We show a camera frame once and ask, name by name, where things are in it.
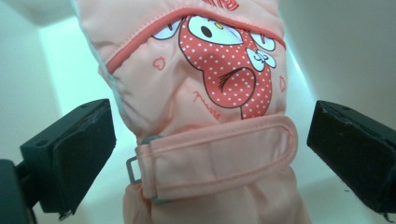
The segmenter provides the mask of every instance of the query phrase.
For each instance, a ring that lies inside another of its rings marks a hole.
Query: wrist strap
[[[289,165],[297,132],[283,115],[196,129],[137,147],[143,194],[174,200],[240,187]]]

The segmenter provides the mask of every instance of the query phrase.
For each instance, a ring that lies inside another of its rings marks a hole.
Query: pink fabric
[[[125,223],[310,223],[277,0],[76,2],[137,139]]]
[[[286,167],[297,133],[281,115],[235,121],[151,141],[137,147],[144,197],[205,196],[242,187]]]

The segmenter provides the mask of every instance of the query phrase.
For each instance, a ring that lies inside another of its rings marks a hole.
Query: white wall
[[[0,158],[60,117],[38,27],[0,1]]]
[[[280,2],[299,64],[318,98],[396,129],[396,1]]]

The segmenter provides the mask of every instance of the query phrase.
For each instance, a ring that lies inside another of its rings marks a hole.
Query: pink trim
[[[135,38],[129,41],[129,43],[121,49],[116,55],[110,59],[106,65],[107,70],[110,74],[113,74],[119,67],[121,67],[122,63],[130,57],[130,55],[142,44],[146,43],[150,36],[155,34],[155,32],[161,30],[164,26],[166,26],[169,21],[177,21],[183,17],[189,15],[201,15],[213,20],[221,21],[226,23],[227,25],[238,27],[240,29],[245,29],[249,31],[254,31],[259,34],[268,35],[273,38],[275,41],[280,43],[284,48],[286,48],[286,43],[284,42],[281,36],[276,35],[275,33],[262,29],[257,26],[253,26],[250,24],[243,23],[241,21],[233,21],[229,18],[220,16],[213,12],[208,12],[200,8],[186,7],[179,10],[176,10],[164,17],[162,17],[157,22],[152,23],[147,29],[143,30],[139,33]]]

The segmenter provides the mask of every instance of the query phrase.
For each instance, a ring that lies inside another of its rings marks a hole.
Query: cartoon eye
[[[153,35],[153,37],[159,40],[165,40],[171,38],[177,32],[177,29],[180,26],[181,21],[182,20],[175,21],[174,23],[169,23],[160,32],[158,32],[156,35]]]
[[[204,34],[207,38],[212,37],[212,32],[206,26],[201,27],[202,34]]]
[[[276,43],[274,39],[265,35],[258,35],[253,33],[251,33],[250,35],[254,39],[256,44],[258,44],[263,49],[266,49],[268,51],[273,51],[276,48]]]
[[[190,18],[189,30],[196,37],[214,44],[239,45],[243,43],[242,36],[233,27],[200,16]]]

